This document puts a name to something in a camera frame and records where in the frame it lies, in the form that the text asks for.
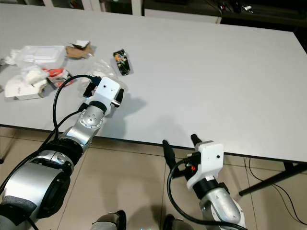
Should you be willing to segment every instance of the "floor tile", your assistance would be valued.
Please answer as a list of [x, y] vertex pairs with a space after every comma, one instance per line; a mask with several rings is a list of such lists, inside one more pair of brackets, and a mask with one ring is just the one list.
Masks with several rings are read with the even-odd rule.
[[163, 156], [163, 148], [160, 146], [138, 144], [102, 137], [94, 137], [91, 147]]
[[[119, 150], [127, 152], [137, 152], [150, 155], [163, 156], [163, 148], [161, 146], [138, 144], [127, 141], [112, 140], [108, 138], [95, 137], [91, 144], [93, 148], [101, 148], [107, 150]], [[177, 158], [185, 158], [189, 153], [194, 151], [186, 149], [173, 148]], [[243, 157], [224, 155], [224, 164], [244, 166]]]
[[[12, 146], [10, 150], [8, 151], [8, 154], [4, 160], [4, 164], [2, 164], [0, 167], [0, 182], [1, 183], [3, 182], [4, 178], [11, 172], [11, 170], [22, 159], [24, 159], [27, 155], [37, 150], [42, 144], [42, 142], [39, 142], [39, 141], [30, 141], [30, 140], [24, 140], [24, 139], [11, 138], [11, 140], [13, 140], [13, 142], [11, 143]], [[70, 192], [76, 180], [77, 174], [82, 164], [82, 161], [83, 161], [83, 158], [79, 160], [71, 176], [71, 186], [67, 192], [62, 208], [55, 215], [49, 218], [40, 219], [37, 222], [37, 226], [39, 229], [56, 230], [58, 228], [60, 219], [65, 209], [65, 205], [68, 201]]]
[[224, 154], [224, 164], [244, 166], [244, 157], [231, 156]]
[[[169, 169], [165, 171], [165, 188], [163, 196], [163, 216], [172, 214], [176, 218], [184, 219], [171, 205], [166, 191], [166, 180], [169, 174]], [[236, 200], [242, 207], [245, 215], [246, 225], [249, 230], [256, 230], [256, 222], [254, 217], [253, 206], [251, 202], [251, 196], [247, 195], [240, 197], [238, 191], [248, 186], [248, 179], [246, 170], [243, 167], [224, 165], [223, 169], [219, 173], [219, 182], [224, 182], [229, 189], [231, 197]], [[177, 204], [188, 214], [193, 217], [202, 218], [199, 208], [199, 200], [193, 191], [189, 192], [186, 186], [186, 180], [184, 178], [178, 178], [172, 181], [172, 194]], [[203, 230], [204, 227], [190, 223], [194, 230]]]
[[127, 229], [159, 229], [164, 173], [162, 157], [90, 148], [59, 230], [90, 229], [101, 215], [120, 209]]
[[13, 143], [13, 138], [0, 137], [0, 158], [5, 158]]
[[[249, 158], [244, 158], [244, 159], [246, 165], [248, 166]], [[282, 161], [271, 161], [271, 160], [251, 158], [250, 166], [251, 168], [284, 171], [284, 165]]]
[[[269, 178], [278, 172], [252, 169], [253, 173], [260, 179]], [[248, 173], [249, 183], [256, 184], [259, 180], [255, 179], [251, 173]], [[277, 183], [283, 187], [290, 195], [296, 212], [302, 221], [307, 222], [306, 217], [306, 191], [307, 191], [307, 175], [298, 174]], [[286, 195], [282, 193], [286, 204], [290, 206]], [[287, 212], [283, 200], [278, 192], [272, 187], [266, 187], [252, 193], [253, 204], [255, 208], [255, 216], [259, 230], [305, 230], [306, 226], [294, 221]]]
[[42, 132], [36, 130], [18, 129], [15, 138], [25, 140], [44, 141], [49, 136], [49, 132]]
[[0, 127], [0, 136], [12, 138], [15, 134], [16, 129]]

